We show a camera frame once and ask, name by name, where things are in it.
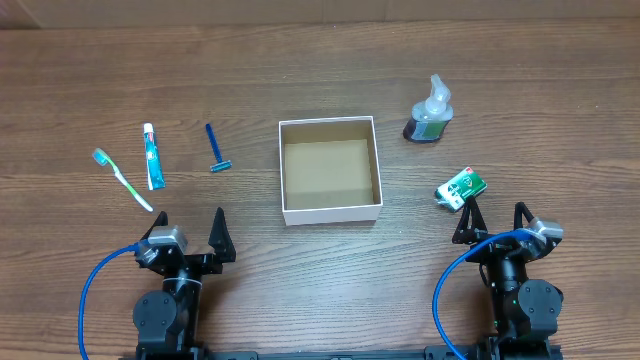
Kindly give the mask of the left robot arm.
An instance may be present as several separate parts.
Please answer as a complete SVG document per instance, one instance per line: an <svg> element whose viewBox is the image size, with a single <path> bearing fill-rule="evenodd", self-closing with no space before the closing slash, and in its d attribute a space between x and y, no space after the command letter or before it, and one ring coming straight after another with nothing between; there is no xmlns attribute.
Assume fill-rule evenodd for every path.
<svg viewBox="0 0 640 360"><path fill-rule="evenodd" d="M142 295L133 309L138 331L137 359L207 359L206 344L196 340L202 278L223 272L236 260L222 208L215 212L209 253L188 254L183 230L161 212L138 242L140 267L163 277L162 288Z"/></svg>

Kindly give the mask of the green soap bar box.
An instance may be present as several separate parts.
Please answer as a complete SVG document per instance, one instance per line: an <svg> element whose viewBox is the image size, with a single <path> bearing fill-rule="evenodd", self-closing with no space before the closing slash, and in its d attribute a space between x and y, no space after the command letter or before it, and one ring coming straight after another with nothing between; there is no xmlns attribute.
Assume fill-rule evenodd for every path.
<svg viewBox="0 0 640 360"><path fill-rule="evenodd" d="M471 197L477 197L487 188L487 183L471 167L465 167L434 192L436 202L457 212L462 209Z"/></svg>

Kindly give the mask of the clear soap pump bottle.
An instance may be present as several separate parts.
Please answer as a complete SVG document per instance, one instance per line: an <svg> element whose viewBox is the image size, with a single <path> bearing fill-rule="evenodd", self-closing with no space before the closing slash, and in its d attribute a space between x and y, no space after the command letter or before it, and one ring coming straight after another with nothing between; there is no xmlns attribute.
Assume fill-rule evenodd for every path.
<svg viewBox="0 0 640 360"><path fill-rule="evenodd" d="M430 80L430 95L413 106L411 118L403 129L403 137L413 143L438 141L454 116L451 91L438 74L433 74Z"/></svg>

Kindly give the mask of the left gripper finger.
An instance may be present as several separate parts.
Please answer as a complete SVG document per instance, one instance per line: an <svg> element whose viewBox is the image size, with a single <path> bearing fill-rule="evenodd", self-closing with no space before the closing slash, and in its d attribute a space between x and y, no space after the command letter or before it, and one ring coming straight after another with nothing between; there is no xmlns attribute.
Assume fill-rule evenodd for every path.
<svg viewBox="0 0 640 360"><path fill-rule="evenodd" d="M161 211L157 218L152 223L151 227L146 231L146 233L141 237L142 240L148 239L151 232L155 227L162 227L168 225L168 215L165 211Z"/></svg>
<svg viewBox="0 0 640 360"><path fill-rule="evenodd" d="M227 228L224 210L221 207L216 210L208 244L214 250L220 263L236 261L236 250Z"/></svg>

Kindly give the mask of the green white toothbrush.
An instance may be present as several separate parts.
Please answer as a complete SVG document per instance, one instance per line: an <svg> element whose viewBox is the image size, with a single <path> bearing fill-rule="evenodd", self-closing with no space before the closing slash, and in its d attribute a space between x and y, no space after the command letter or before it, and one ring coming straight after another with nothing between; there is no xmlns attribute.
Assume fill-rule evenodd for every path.
<svg viewBox="0 0 640 360"><path fill-rule="evenodd" d="M134 189L134 187L124 177L119 167L103 149L96 148L92 156L100 166L109 165L112 168L115 178L129 191L139 205L150 213L154 211L153 207Z"/></svg>

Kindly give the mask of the blue disposable razor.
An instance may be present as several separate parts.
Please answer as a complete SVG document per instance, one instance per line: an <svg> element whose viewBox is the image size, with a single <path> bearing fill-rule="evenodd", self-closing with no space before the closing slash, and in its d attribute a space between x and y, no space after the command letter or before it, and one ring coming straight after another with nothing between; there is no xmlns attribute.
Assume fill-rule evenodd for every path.
<svg viewBox="0 0 640 360"><path fill-rule="evenodd" d="M213 127L210 123L207 123L205 125L205 130L207 132L209 142L216 159L216 163L210 166L210 171L213 173L218 173L230 169L232 167L232 162L230 160L223 159Z"/></svg>

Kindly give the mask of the teal toothpaste tube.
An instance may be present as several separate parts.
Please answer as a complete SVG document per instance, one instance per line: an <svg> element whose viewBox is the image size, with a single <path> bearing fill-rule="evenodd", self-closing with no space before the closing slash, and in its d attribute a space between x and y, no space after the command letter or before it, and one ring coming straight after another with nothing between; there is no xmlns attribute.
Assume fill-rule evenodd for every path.
<svg viewBox="0 0 640 360"><path fill-rule="evenodd" d="M145 145L148 188L150 191L163 189L166 187L166 183L159 158L157 137L151 123L143 124L143 139Z"/></svg>

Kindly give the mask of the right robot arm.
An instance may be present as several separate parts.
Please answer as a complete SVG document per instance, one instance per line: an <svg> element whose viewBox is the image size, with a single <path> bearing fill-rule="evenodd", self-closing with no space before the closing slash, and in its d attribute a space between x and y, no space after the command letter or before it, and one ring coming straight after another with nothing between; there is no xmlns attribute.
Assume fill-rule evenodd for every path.
<svg viewBox="0 0 640 360"><path fill-rule="evenodd" d="M534 216L519 202L510 232L489 232L476 199L469 198L452 237L473 254L490 291L495 332L457 350L466 359L560 359L549 338L557 332L564 295L551 283L531 279L526 265L549 255L564 236L558 223Z"/></svg>

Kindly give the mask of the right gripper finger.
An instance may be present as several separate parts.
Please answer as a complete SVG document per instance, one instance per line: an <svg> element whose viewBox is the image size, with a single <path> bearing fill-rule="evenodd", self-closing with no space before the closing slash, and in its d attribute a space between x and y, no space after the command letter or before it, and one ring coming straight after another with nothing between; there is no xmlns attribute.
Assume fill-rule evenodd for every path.
<svg viewBox="0 0 640 360"><path fill-rule="evenodd" d="M482 217L476 198L466 199L462 215L452 236L454 244L475 244L488 238L488 229Z"/></svg>
<svg viewBox="0 0 640 360"><path fill-rule="evenodd" d="M524 202L518 202L514 207L513 229L524 228L534 219L534 215Z"/></svg>

